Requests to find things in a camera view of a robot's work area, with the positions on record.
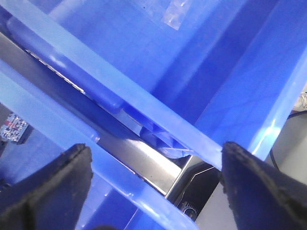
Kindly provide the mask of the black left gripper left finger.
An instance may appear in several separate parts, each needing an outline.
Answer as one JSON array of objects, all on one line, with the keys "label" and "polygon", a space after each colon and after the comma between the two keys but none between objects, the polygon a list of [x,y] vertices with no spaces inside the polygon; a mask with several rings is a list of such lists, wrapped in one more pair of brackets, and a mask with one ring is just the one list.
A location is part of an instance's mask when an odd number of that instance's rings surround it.
[{"label": "black left gripper left finger", "polygon": [[73,230],[87,199],[92,151],[75,144],[0,193],[2,230]]}]

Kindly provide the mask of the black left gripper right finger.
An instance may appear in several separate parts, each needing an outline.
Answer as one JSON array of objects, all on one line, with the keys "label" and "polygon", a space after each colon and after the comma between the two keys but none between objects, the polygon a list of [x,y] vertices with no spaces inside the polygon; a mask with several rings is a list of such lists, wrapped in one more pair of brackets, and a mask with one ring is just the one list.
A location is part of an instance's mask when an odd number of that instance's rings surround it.
[{"label": "black left gripper right finger", "polygon": [[305,230],[307,186],[235,142],[222,147],[221,183],[239,230]]}]

